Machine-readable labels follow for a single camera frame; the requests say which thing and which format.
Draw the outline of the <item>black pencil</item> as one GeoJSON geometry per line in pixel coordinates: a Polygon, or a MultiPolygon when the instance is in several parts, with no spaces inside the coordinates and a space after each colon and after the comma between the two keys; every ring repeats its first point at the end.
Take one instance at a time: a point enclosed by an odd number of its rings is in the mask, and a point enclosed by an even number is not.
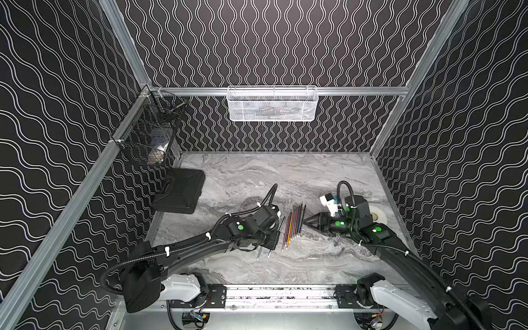
{"type": "Polygon", "coordinates": [[[304,219],[305,219],[306,208],[307,208],[307,205],[304,205],[303,208],[302,208],[301,218],[300,218],[300,221],[299,221],[299,226],[298,226],[298,231],[297,231],[297,236],[301,235],[301,231],[302,231],[302,228],[303,228],[303,222],[304,222],[304,219]]]}

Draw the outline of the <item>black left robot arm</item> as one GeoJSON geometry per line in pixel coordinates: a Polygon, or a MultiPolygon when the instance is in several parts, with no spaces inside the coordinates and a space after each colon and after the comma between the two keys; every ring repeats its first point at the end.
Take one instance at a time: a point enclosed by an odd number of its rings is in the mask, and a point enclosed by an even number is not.
{"type": "Polygon", "coordinates": [[[190,239],[155,247],[149,242],[139,244],[126,261],[101,274],[102,288],[121,296],[129,313],[163,300],[183,307],[202,305],[208,285],[202,275],[185,273],[185,269],[217,254],[275,250],[281,231],[281,212],[273,202],[277,188],[274,184],[257,207],[226,213],[210,230],[190,239]]]}

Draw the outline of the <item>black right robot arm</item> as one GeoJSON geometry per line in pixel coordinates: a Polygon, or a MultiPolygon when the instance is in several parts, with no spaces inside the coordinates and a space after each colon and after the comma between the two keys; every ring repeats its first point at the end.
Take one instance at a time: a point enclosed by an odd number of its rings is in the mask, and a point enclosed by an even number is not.
{"type": "Polygon", "coordinates": [[[406,293],[378,273],[357,280],[354,296],[364,308],[387,307],[419,329],[491,329],[488,303],[476,294],[460,298],[455,289],[403,243],[394,230],[379,222],[367,200],[356,195],[349,182],[348,196],[328,193],[320,197],[326,212],[302,220],[302,224],[329,237],[342,237],[366,248],[390,265],[415,291],[406,293]]]}

